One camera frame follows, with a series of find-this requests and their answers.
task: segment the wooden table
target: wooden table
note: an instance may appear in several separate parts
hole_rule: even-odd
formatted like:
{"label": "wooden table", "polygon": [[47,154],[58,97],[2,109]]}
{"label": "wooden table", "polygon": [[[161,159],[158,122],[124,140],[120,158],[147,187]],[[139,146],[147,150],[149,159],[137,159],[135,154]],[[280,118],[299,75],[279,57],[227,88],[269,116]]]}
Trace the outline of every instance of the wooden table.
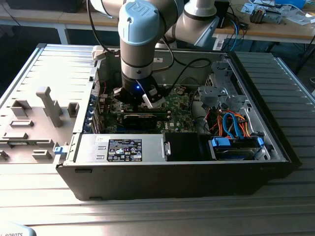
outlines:
{"label": "wooden table", "polygon": [[[273,41],[273,42],[291,42],[291,43],[309,43],[315,34],[315,28],[311,24],[301,26],[287,19],[283,19],[279,25],[276,24],[253,24],[249,20],[249,14],[240,13],[242,5],[246,0],[233,0],[232,7],[235,14],[242,22],[249,24],[245,39]],[[48,27],[55,28],[58,31],[62,44],[69,44],[67,29],[90,30],[90,21],[86,10],[82,9],[78,13],[64,13],[58,11],[38,11],[38,10],[13,10],[5,3],[5,9],[22,26]],[[92,13],[94,24],[97,30],[117,31],[118,21],[102,16],[100,13]],[[0,24],[17,25],[9,14],[0,5]],[[216,42],[214,49],[221,49],[224,39],[229,38],[234,32],[232,25],[223,29],[216,29],[214,37]]]}

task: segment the yellow wire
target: yellow wire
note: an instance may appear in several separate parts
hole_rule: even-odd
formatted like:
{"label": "yellow wire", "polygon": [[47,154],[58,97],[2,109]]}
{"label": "yellow wire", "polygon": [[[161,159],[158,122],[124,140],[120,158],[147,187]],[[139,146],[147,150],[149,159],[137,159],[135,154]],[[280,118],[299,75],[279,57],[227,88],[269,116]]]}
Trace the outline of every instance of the yellow wire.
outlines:
{"label": "yellow wire", "polygon": [[248,128],[247,128],[247,122],[245,122],[245,128],[246,128],[246,132],[247,132],[248,137],[250,137],[250,134],[249,134]]}

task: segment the warning sticker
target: warning sticker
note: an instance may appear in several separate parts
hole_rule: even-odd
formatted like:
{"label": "warning sticker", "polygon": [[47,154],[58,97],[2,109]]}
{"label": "warning sticker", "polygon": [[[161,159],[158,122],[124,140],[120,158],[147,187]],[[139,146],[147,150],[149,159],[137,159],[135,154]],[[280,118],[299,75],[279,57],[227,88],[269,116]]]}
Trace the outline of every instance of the warning sticker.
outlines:
{"label": "warning sticker", "polygon": [[142,161],[142,140],[110,139],[107,161]]}

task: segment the blue clip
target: blue clip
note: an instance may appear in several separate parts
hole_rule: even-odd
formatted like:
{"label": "blue clip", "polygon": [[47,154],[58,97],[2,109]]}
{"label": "blue clip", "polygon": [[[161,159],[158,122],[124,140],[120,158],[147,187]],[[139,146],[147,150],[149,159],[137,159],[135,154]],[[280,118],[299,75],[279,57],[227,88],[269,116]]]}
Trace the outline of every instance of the blue clip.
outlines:
{"label": "blue clip", "polygon": [[91,118],[93,115],[94,115],[94,114],[91,114],[89,111],[87,111],[87,113],[86,113],[86,117],[87,117],[87,118]]}
{"label": "blue clip", "polygon": [[213,138],[211,140],[211,144],[213,147],[229,147],[231,146],[230,140],[228,138]]}
{"label": "blue clip", "polygon": [[92,101],[96,101],[96,96],[93,95],[93,94],[91,94],[90,99],[91,99]]}
{"label": "blue clip", "polygon": [[258,139],[257,139],[257,142],[258,142],[258,144],[259,144],[260,146],[263,146],[263,145],[264,145],[264,141],[263,141],[262,138],[258,138]]}
{"label": "blue clip", "polygon": [[68,152],[68,146],[55,147],[55,150],[54,150],[55,155],[67,154],[67,152]]}

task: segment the sheet metal panel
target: sheet metal panel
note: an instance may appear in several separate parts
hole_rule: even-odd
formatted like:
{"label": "sheet metal panel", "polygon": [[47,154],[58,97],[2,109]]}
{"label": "sheet metal panel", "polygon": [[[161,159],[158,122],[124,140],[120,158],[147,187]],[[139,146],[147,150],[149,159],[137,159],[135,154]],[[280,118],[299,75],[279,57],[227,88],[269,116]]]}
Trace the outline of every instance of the sheet metal panel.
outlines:
{"label": "sheet metal panel", "polygon": [[[252,73],[255,69],[260,70],[266,67],[264,62],[252,63],[248,65],[248,60],[252,58],[249,53],[237,53],[241,62],[250,76],[257,76],[257,73]],[[294,147],[296,153],[302,157],[315,160],[315,106],[314,100],[310,94],[306,94],[305,89],[300,86],[300,82],[287,67],[283,67],[278,59],[274,59],[271,54],[261,54],[266,60],[269,58],[270,66],[274,69],[275,64],[282,74],[271,74],[269,71],[264,74],[264,77],[270,79],[253,78],[253,82],[257,86],[260,94],[275,116],[280,127],[288,136],[288,140]]]}
{"label": "sheet metal panel", "polygon": [[[77,53],[85,51],[84,47],[47,45],[45,51],[58,52],[56,55],[66,51],[71,61],[79,61]],[[39,59],[44,63],[51,60],[45,56]],[[28,89],[26,86],[21,86],[21,90]],[[296,90],[293,86],[287,89]],[[310,104],[294,104],[289,108],[288,104],[270,104],[275,111],[285,108],[291,116],[299,112],[300,106],[308,108],[302,110],[305,116],[314,109]],[[294,127],[284,129],[293,141],[297,138],[294,130]],[[296,135],[305,139],[311,136],[311,131]],[[1,164],[0,215],[32,226],[38,236],[314,235],[315,147],[295,147],[295,150],[303,165],[287,178],[274,180],[251,196],[198,199],[83,202],[74,197],[52,164]]]}

